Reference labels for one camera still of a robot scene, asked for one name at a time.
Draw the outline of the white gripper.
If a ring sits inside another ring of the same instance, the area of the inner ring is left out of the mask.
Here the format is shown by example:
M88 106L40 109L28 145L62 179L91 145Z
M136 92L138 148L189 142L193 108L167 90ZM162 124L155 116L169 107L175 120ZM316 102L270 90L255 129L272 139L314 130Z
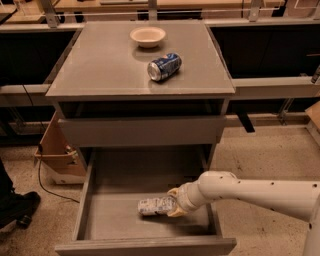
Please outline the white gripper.
M177 206L174 210L170 210L167 213L168 217L184 216L186 212L195 211L204 204L204 197L196 182L185 183L179 188L172 188L167 194L174 198L177 197L177 203L180 206Z

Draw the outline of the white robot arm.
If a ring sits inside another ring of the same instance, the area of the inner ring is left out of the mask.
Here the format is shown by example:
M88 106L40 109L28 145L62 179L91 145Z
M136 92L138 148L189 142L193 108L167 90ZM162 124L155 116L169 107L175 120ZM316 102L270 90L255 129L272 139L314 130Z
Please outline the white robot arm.
M169 217L196 211L215 200L234 199L308 223L303 256L320 256L320 182L238 179L226 171L207 171L194 182L173 188Z

